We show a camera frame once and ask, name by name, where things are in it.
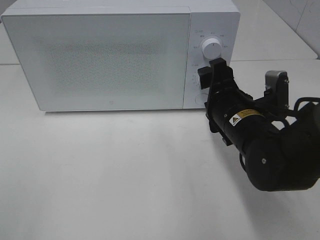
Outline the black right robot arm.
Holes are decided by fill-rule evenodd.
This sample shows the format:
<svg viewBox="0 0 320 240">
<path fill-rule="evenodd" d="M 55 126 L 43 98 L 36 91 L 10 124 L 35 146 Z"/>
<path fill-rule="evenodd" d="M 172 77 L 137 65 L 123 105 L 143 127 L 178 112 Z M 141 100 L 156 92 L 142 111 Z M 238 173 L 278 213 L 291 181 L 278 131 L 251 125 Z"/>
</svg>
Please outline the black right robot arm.
<svg viewBox="0 0 320 240">
<path fill-rule="evenodd" d="M 250 182 L 267 192 L 307 190 L 320 178 L 320 100 L 301 97 L 289 109 L 285 71 L 265 74 L 263 97 L 254 99 L 235 82 L 223 58 L 199 68 L 208 89 L 206 117 L 212 133 L 239 151 Z"/>
</svg>

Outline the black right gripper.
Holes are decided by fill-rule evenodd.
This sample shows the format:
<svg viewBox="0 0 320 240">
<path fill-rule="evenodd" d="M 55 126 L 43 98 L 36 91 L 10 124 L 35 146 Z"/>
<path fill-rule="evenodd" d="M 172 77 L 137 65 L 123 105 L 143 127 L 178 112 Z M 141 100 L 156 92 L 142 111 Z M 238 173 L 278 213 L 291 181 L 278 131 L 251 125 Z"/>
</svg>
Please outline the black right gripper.
<svg viewBox="0 0 320 240">
<path fill-rule="evenodd" d="M 255 141 L 255 110 L 234 80 L 233 69 L 217 58 L 197 70 L 200 89 L 208 89 L 206 114 L 210 127 L 219 133 L 227 146 L 251 148 Z"/>
</svg>

